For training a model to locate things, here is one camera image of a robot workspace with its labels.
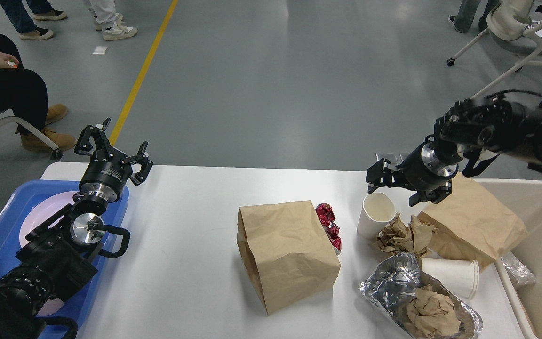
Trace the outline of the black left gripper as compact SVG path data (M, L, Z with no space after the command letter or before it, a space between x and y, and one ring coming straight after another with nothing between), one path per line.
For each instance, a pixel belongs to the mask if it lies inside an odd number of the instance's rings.
M106 202L116 202L122 196L128 179L134 186L146 181L153 161L148 157L148 142L144 141L136 155L123 159L123 166L115 163L118 155L105 133L110 122L111 118L106 118L101 124L87 125L79 135L74 153L90 157L90 163L80 180L80 193L96 195ZM133 170L134 165L140 166L137 172Z

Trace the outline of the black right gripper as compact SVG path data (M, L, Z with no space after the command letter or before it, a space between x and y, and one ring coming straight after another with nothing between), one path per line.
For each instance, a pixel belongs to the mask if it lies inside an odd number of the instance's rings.
M424 142L398 166L380 158L367 169L367 193L379 187L402 187L416 191L408 205L420 202L438 204L452 193L452 179L461 161L458 144L454 142Z

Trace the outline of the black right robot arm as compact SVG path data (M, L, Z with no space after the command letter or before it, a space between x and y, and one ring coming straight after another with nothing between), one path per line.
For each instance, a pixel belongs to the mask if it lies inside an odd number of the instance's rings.
M461 161L465 177L480 175L504 154L542 173L542 105L536 110L506 99L506 91L456 102L404 160L381 158L367 169L368 193L379 187L413 191L409 206L438 204L452 193Z

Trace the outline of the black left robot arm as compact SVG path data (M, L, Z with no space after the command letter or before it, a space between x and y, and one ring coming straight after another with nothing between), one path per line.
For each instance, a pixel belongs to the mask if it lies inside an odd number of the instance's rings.
M122 197L127 181L143 183L153 167L144 142L134 156L114 148L102 125L88 125L74 148L90 163L73 196L26 236L17 253L20 264L0 278L0 339L36 339L47 326L65 327L65 339L77 336L69 317L38 317L50 299L67 302L98 272L97 256L118 258L127 251L130 232L102 219L108 204Z

